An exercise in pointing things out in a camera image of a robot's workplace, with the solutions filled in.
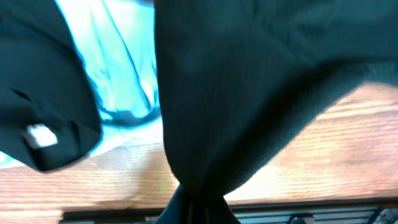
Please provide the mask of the black t-shirt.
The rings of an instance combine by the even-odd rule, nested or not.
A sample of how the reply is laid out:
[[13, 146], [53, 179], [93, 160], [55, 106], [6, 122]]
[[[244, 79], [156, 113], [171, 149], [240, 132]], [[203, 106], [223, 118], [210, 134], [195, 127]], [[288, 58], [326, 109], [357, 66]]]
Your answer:
[[397, 83], [397, 1], [160, 0], [155, 56], [180, 184], [159, 223], [236, 223], [226, 194], [363, 82]]

